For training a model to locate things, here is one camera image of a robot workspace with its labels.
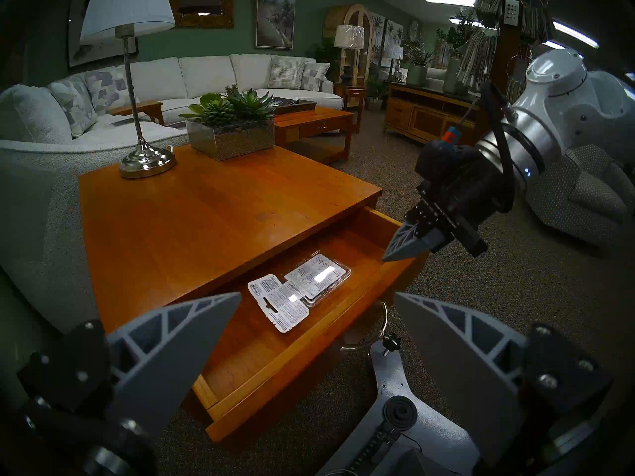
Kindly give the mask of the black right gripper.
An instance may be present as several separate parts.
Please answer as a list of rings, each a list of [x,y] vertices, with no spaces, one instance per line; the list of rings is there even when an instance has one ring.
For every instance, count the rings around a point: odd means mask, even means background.
[[[382,260],[436,253],[453,240],[475,258],[485,253],[479,225],[494,213],[509,213],[514,204],[514,166],[506,140],[498,151],[500,167],[475,147],[442,140],[425,144],[415,168],[422,177],[420,202],[405,214]]]

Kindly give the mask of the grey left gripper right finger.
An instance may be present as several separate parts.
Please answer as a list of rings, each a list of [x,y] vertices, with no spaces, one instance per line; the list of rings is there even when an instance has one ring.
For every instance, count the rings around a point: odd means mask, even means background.
[[[555,327],[522,334],[471,308],[397,292],[427,372],[479,452],[475,468],[556,468],[596,430],[613,376]]]

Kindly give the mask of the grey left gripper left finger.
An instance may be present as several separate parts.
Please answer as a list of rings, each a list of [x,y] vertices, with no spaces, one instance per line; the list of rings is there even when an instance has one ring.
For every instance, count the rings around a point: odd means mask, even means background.
[[[106,333],[79,323],[17,374],[24,430],[84,475],[156,475],[152,450],[192,390],[241,293],[151,310]]]

